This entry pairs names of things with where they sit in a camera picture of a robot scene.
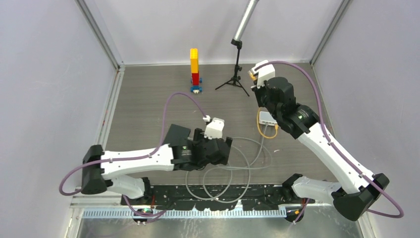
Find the white network switch box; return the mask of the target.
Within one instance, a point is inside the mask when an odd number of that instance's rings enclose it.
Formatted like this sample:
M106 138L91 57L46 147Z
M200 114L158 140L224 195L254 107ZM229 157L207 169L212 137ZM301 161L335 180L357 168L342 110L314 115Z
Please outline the white network switch box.
M258 123L261 125L275 126L277 121L271 116L269 112L260 111L258 114Z

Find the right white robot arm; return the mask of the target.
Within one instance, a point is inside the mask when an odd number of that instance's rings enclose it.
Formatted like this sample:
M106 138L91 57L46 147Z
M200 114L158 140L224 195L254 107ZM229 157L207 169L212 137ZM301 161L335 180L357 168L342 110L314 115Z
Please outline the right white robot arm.
M258 85L254 81L259 107L273 116L280 128L308 147L333 173L337 182L310 179L293 174L282 186L283 198L296 203L310 198L331 204L346 219L356 221L380 197L376 186L385 189L390 181L355 160L319 123L319 116L308 106L296 103L294 88L284 77L274 77Z

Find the dark grey foam pad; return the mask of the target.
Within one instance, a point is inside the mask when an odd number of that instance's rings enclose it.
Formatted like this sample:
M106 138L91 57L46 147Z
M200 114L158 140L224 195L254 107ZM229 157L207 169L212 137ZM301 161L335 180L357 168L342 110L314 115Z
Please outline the dark grey foam pad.
M187 139L190 133L191 130L187 127L171 124L162 144L168 144L170 147L176 146L181 140Z

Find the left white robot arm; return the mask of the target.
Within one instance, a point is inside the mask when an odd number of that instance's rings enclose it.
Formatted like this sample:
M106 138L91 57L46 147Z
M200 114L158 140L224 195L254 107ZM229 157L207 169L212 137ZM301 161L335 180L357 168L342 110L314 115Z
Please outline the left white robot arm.
M115 152L93 145L86 153L82 169L81 193L100 194L111 191L147 205L152 198L147 177L133 178L130 174L149 171L193 171L207 164L226 165L233 139L207 139L200 128L189 139L190 129L171 124L163 145L153 154L153 149Z

